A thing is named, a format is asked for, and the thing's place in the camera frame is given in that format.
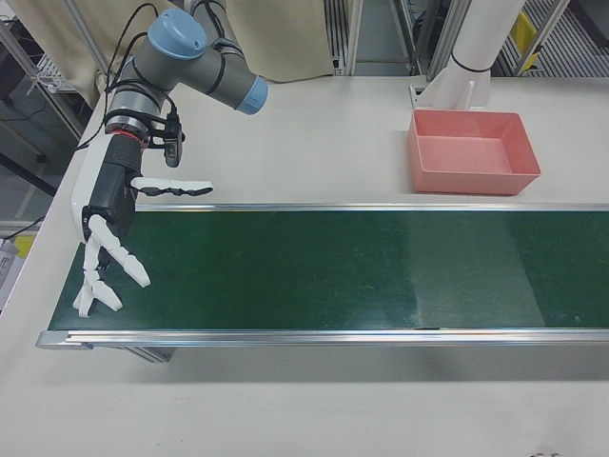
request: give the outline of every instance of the black cable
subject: black cable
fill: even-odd
[[[13,117],[11,119],[0,119],[0,122],[29,121],[29,119],[34,117],[36,114],[38,114],[39,112],[44,111],[48,104],[49,104],[49,102],[45,101],[45,103],[42,106],[42,108],[37,109],[36,111],[30,113],[26,117]]]
[[[110,86],[109,89],[114,90],[116,88],[120,88],[121,86],[127,85],[140,85],[145,88],[148,87],[149,89],[155,89],[163,98],[165,98],[169,102],[169,104],[171,105],[172,112],[176,112],[178,110],[178,107],[176,106],[173,99],[167,93],[165,93],[162,88],[159,88],[158,86],[155,86],[154,84],[150,83],[149,81],[145,81],[144,79],[122,79],[121,81],[117,81],[112,86]]]
[[[140,5],[139,7],[137,7],[133,11],[133,13],[129,17],[129,19],[127,20],[127,23],[125,24],[125,26],[123,27],[123,31],[121,32],[121,36],[119,37],[118,41],[116,42],[116,47],[114,48],[114,53],[112,54],[112,58],[110,59],[110,63],[108,64],[108,70],[106,71],[106,89],[104,90],[104,92],[105,92],[105,94],[104,94],[104,97],[105,97],[104,115],[102,116],[102,121],[100,122],[100,125],[97,128],[97,130],[95,131],[95,133],[86,142],[84,142],[82,145],[80,145],[78,148],[76,148],[76,150],[81,150],[81,149],[87,148],[88,144],[93,140],[93,138],[95,138],[97,136],[97,134],[101,131],[102,127],[104,126],[104,119],[106,118],[106,114],[108,113],[108,88],[109,88],[109,81],[110,81],[110,69],[111,69],[112,65],[114,65],[114,60],[116,59],[116,56],[118,55],[118,51],[121,48],[121,43],[123,42],[123,38],[125,38],[125,34],[127,33],[129,26],[135,19],[135,16],[137,16],[137,14],[145,7],[152,7],[152,9],[154,10],[155,16],[159,17],[159,11],[156,9],[156,7],[153,4],[151,4],[150,2],[146,2],[146,3],[143,3],[142,5]]]
[[[125,54],[123,55],[123,60],[121,61],[121,65],[119,66],[116,73],[114,73],[114,78],[112,79],[112,83],[109,84],[109,86],[106,86],[106,90],[111,90],[111,87],[114,84],[116,84],[116,82],[118,81],[118,78],[121,76],[121,73],[125,69],[125,65],[127,64],[127,60],[129,59],[131,50],[133,49],[133,46],[135,45],[137,40],[139,40],[143,36],[147,36],[147,35],[148,35],[147,31],[142,31],[142,32],[138,33],[137,35],[134,35],[133,38],[131,38],[131,41],[129,42],[129,44],[127,46],[127,50],[125,51]]]
[[[34,222],[32,222],[31,224],[29,224],[27,227],[25,228],[21,228],[20,230],[17,230],[16,232],[14,232],[13,234],[6,236],[4,239],[5,240],[9,240],[11,238],[14,238],[15,236],[19,235],[20,233],[23,233],[26,230],[31,229],[32,227],[34,227],[36,224],[38,224],[39,222],[41,222],[46,216],[40,216],[38,219],[36,219]]]
[[[216,29],[216,32],[218,33],[218,37],[219,38],[226,38],[225,37],[225,29],[224,29],[224,27],[222,27],[222,22],[220,21],[220,19],[218,18],[218,16],[214,12],[213,8],[209,4],[209,0],[204,0],[203,4],[206,6],[207,15],[209,16],[209,19],[211,19],[213,27]]]
[[[143,10],[145,7],[152,7],[152,9],[154,10],[154,15],[155,17],[159,17],[159,11],[156,9],[156,7],[151,4],[150,2],[146,2],[143,3],[142,5],[140,5],[139,7],[137,7],[133,13],[131,14],[131,16],[129,17],[129,19],[127,20],[127,23],[125,24],[125,27],[123,28],[123,31],[121,32],[121,36],[119,37],[118,41],[116,42],[116,47],[114,48],[114,53],[112,54],[112,58],[110,59],[110,63],[108,65],[108,74],[111,72],[111,67],[114,64],[114,59],[116,59],[116,56],[118,55],[118,51],[121,48],[121,43],[123,42],[123,38],[125,38],[125,35],[127,34],[127,30],[129,29],[129,27],[131,26],[131,23],[133,22],[133,20],[135,19],[135,16],[137,16],[137,14]]]

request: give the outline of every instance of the pink plastic bin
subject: pink plastic bin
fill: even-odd
[[[408,150],[419,192],[516,195],[541,175],[513,112],[415,109]]]

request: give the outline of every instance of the white tabletop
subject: white tabletop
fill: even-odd
[[[607,81],[494,81],[491,108],[521,113],[543,176],[490,200],[411,193],[407,83],[273,86],[251,118],[180,87],[184,162],[170,170],[147,152],[145,174],[212,179],[198,203],[606,202]],[[0,317],[2,455],[576,456],[609,445],[609,348],[180,349],[164,366],[35,348],[77,247],[69,193],[82,156]]]

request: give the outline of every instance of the robotic hand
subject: robotic hand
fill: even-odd
[[[169,167],[177,167],[182,157],[185,137],[168,93],[181,82],[245,114],[258,112],[265,103],[266,82],[249,71],[224,0],[191,0],[187,9],[189,13],[163,11],[148,29],[146,42],[125,61],[112,85],[116,91],[104,119],[105,134],[90,142],[72,191],[72,218],[85,244],[84,282],[74,301],[81,317],[88,316],[94,300],[113,310],[122,307],[104,282],[111,259],[141,287],[150,284],[144,266],[121,246],[138,192],[202,195],[213,189],[208,181],[142,176],[146,148],[163,149]],[[164,119],[159,116],[166,100],[171,109]]]

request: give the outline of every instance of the floor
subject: floor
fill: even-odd
[[[24,78],[10,95],[12,105],[0,102],[0,149],[21,166],[32,171],[52,186],[59,186],[68,167],[76,139],[46,102],[34,89],[28,94],[31,82]],[[29,117],[29,120],[7,122],[7,119]],[[10,129],[27,139],[31,146],[20,140]],[[35,160],[39,149],[47,163]],[[0,167],[0,235],[14,231],[47,212],[51,197],[24,179]]]

